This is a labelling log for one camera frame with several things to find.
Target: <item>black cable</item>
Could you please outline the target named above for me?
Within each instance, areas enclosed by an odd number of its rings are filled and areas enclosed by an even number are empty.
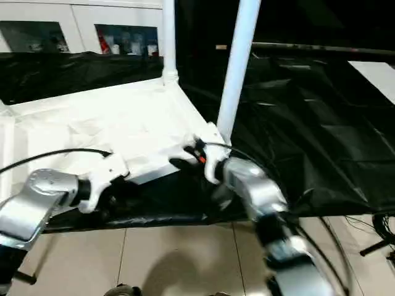
[[[364,225],[366,225],[366,226],[369,226],[370,228],[374,229],[373,225],[371,225],[371,224],[369,224],[369,223],[366,223],[365,221],[362,221],[362,220],[360,220],[360,219],[357,219],[357,218],[354,218],[354,217],[350,217],[350,216],[345,216],[345,217],[346,217],[346,219],[354,220],[354,221],[356,221],[356,222],[362,223],[362,224],[364,224]]]
[[[103,151],[103,150],[97,150],[97,149],[88,149],[88,148],[71,148],[71,149],[62,149],[62,150],[55,150],[51,152],[46,152],[43,154],[39,154],[36,156],[32,156],[29,158],[25,158],[22,160],[19,160],[18,162],[14,162],[11,165],[6,166],[5,168],[0,169],[0,174],[2,174],[5,171],[11,170],[13,168],[19,167],[20,165],[24,165],[25,163],[32,162],[33,160],[39,159],[39,158],[44,158],[56,154],[63,154],[63,153],[69,153],[69,152],[91,152],[91,153],[99,153],[103,155],[104,157],[107,157],[111,155],[110,152]]]
[[[376,214],[372,218],[373,226],[377,234],[390,244],[395,244],[395,234],[389,227],[391,214]]]
[[[295,228],[299,232],[299,234],[301,234],[310,243],[310,245],[313,247],[313,249],[315,249],[318,252],[318,254],[323,258],[323,260],[325,261],[326,265],[328,265],[329,269],[331,270],[331,272],[335,276],[337,282],[341,286],[344,294],[349,296],[350,295],[349,289],[344,285],[343,281],[340,278],[339,273],[337,272],[336,268],[333,266],[333,264],[329,260],[329,258],[325,255],[323,250],[318,246],[318,244],[313,240],[313,238],[311,236],[309,236],[307,231],[304,230],[304,228],[301,225],[296,224],[296,223],[293,223],[293,225],[295,226]]]
[[[347,221],[347,223],[348,223],[349,226],[351,226],[351,227],[353,227],[353,228],[355,228],[355,229],[358,229],[359,231],[362,231],[362,232],[367,233],[367,234],[376,234],[376,232],[370,232],[370,231],[366,231],[365,229],[359,228],[359,227],[357,227],[355,224],[356,224],[356,223],[361,223],[361,224],[364,224],[364,225],[368,226],[368,227],[371,228],[372,230],[375,230],[375,228],[373,227],[373,225],[370,225],[369,223],[366,223],[366,222],[364,222],[364,221],[362,221],[362,220],[359,220],[359,219],[357,219],[357,218],[353,218],[353,217],[350,217],[350,216],[345,216],[345,218],[346,218],[346,221]]]
[[[332,231],[331,227],[328,225],[328,223],[322,218],[322,217],[318,217],[319,220],[321,221],[322,225],[324,226],[324,228],[326,229],[327,233],[330,235],[330,237],[332,238],[333,242],[335,243],[335,247],[338,250],[338,253],[341,255],[341,261],[343,263],[343,267],[344,270],[346,272],[346,278],[347,278],[347,286],[345,287],[346,290],[344,290],[344,293],[346,295],[352,295],[352,270],[351,270],[351,265],[347,259],[347,255],[338,239],[338,237],[336,236],[336,234],[334,234],[334,232]]]

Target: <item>cabinet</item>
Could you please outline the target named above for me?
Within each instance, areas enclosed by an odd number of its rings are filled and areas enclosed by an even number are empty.
[[[160,0],[47,2],[0,0],[0,52],[163,55]]]
[[[163,55],[162,10],[72,6],[87,51]]]
[[[0,3],[0,52],[83,51],[70,5]]]

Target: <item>black plastic sheet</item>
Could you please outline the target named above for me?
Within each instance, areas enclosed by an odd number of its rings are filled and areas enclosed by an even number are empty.
[[[92,53],[4,54],[0,68],[0,98],[15,104],[156,78],[162,64]],[[178,69],[181,88],[202,116],[215,122],[227,57],[191,60]],[[269,169],[292,211],[301,216],[391,212],[395,211],[394,118],[392,103],[344,60],[253,58],[232,141]],[[220,211],[211,199],[214,189],[184,171],[142,186],[117,184],[101,198],[100,211],[55,216],[46,231],[245,218],[236,197]]]
[[[206,120],[217,118],[224,64],[180,70]],[[265,57],[249,61],[232,141],[270,170],[300,215],[387,212],[394,119],[393,104],[346,61]]]

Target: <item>tiled floor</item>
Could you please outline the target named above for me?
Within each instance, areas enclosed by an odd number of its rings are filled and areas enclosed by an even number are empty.
[[[352,265],[353,295],[393,295],[395,274],[385,260],[388,249],[365,258],[358,254],[380,238],[343,217],[329,222]],[[302,223],[344,276],[335,246],[318,219]],[[14,281],[9,295],[100,296],[122,282],[142,287],[144,296],[208,296],[219,291],[269,296],[262,257],[249,223],[44,235],[21,268],[38,273],[37,284]]]

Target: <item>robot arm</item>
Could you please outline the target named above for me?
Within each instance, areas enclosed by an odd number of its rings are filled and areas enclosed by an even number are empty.
[[[286,223],[288,206],[276,182],[249,160],[230,157],[217,166],[217,179],[241,197],[266,250],[266,265],[274,271],[268,282],[272,293],[334,296],[332,286],[309,253],[307,242]]]
[[[0,295],[55,210],[78,207],[92,212],[112,180],[129,173],[117,154],[106,157],[86,179],[52,169],[34,171],[22,190],[0,204]]]

